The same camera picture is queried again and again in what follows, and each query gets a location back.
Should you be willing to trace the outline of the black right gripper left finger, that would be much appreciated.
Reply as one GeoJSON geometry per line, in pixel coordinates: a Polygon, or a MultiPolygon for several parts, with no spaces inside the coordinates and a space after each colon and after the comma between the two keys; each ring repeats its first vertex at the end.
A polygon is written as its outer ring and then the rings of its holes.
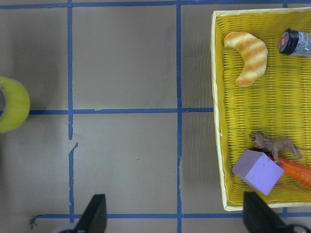
{"type": "Polygon", "coordinates": [[[104,233],[107,228],[107,208],[105,194],[95,194],[87,205],[79,221],[62,225],[53,233],[104,233]]]}

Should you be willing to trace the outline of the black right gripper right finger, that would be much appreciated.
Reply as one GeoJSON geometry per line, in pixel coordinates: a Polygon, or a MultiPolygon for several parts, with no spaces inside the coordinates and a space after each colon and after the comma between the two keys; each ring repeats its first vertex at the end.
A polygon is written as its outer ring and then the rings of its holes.
{"type": "Polygon", "coordinates": [[[309,233],[301,224],[286,224],[256,192],[243,194],[243,223],[250,233],[309,233]]]}

